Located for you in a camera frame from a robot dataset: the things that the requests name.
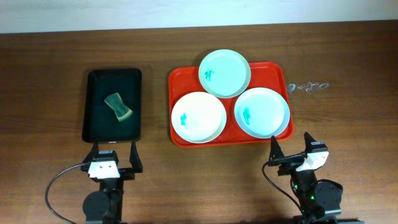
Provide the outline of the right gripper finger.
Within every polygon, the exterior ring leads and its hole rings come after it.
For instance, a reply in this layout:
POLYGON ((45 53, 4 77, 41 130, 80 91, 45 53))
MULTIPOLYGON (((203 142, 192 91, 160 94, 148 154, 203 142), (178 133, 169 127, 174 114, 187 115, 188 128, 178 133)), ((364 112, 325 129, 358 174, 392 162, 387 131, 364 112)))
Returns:
POLYGON ((270 154, 269 154, 269 161, 274 161, 277 159, 281 159, 285 157, 284 153, 282 152, 281 147, 279 146, 279 143, 276 140, 275 136, 271 136, 271 149, 270 149, 270 154))
POLYGON ((317 145, 317 141, 308 133, 304 133, 305 152, 312 152, 317 145))

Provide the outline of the mint green plate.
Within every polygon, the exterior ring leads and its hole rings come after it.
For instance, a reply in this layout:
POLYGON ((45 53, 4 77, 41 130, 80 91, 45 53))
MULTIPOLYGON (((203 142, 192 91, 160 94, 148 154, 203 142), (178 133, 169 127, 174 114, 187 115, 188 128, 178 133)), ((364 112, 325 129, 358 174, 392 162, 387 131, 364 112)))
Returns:
POLYGON ((208 93, 219 98, 232 98, 248 87, 251 68, 241 54, 220 49, 209 53, 201 61, 198 78, 208 93))

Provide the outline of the light blue plate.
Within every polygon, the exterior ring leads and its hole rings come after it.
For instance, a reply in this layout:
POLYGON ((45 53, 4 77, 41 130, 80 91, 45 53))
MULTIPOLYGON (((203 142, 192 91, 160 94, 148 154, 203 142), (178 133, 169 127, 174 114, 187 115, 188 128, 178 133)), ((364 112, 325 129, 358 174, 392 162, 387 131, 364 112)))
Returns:
POLYGON ((248 135, 269 139, 287 129, 290 108, 287 101, 269 88, 252 88, 242 93, 235 102, 234 117, 248 135))

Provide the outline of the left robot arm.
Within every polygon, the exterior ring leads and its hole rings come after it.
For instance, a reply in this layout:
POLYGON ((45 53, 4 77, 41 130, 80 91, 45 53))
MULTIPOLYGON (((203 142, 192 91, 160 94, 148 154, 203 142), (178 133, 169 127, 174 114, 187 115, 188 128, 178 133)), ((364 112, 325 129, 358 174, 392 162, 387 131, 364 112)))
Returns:
POLYGON ((100 151, 98 143, 94 143, 81 168, 91 180, 99 183, 99 190, 90 193, 83 202, 82 209, 86 223, 120 224, 122 222, 124 183, 134 180, 136 174, 143 172, 134 141, 131 143, 129 162, 130 167, 119 168, 116 151, 100 151))

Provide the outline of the white plate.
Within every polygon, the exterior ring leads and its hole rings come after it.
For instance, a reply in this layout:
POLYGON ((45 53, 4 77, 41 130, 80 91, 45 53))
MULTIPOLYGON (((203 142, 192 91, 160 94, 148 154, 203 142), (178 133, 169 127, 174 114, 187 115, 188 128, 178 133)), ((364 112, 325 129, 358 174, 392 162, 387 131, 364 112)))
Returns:
POLYGON ((226 126, 226 109, 215 96, 201 91, 182 96, 174 105, 171 122, 184 140, 203 144, 217 138, 226 126))

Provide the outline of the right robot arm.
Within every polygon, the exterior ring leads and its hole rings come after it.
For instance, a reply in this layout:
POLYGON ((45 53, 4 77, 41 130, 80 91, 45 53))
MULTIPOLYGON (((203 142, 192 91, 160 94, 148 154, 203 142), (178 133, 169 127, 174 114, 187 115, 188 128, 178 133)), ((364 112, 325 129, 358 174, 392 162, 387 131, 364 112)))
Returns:
POLYGON ((306 132, 305 150, 298 154, 285 156, 275 136, 271 137, 269 160, 264 167, 277 166, 279 176, 290 176, 293 196, 276 186, 270 178, 266 180, 279 192, 286 195, 300 210, 293 217, 294 223, 337 223, 341 214, 343 186, 328 179, 317 179, 315 171, 325 165, 329 156, 328 148, 322 141, 316 141, 306 132))

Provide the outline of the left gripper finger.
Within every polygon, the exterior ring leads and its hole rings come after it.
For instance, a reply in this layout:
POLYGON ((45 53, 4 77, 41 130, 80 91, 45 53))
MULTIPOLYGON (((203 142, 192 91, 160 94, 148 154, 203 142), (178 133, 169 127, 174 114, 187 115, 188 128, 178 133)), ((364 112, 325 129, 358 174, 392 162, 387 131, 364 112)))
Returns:
POLYGON ((91 163, 93 160, 95 160, 98 156, 98 143, 95 142, 93 147, 91 148, 90 152, 86 155, 86 157, 83 160, 84 164, 89 164, 91 163))
POLYGON ((131 144, 129 162, 130 162, 134 172, 142 172, 143 171, 143 165, 142 165, 141 159, 137 153, 137 147, 136 147, 135 141, 133 141, 131 144))

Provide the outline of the green yellow sponge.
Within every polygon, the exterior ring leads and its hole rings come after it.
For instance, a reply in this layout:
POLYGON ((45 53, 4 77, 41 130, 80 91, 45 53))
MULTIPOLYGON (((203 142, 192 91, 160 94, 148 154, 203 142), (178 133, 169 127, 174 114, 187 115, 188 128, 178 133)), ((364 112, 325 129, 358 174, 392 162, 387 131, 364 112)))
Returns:
POLYGON ((104 102, 114 111, 119 122, 128 119, 133 114, 133 111, 124 104, 119 93, 108 95, 104 102))

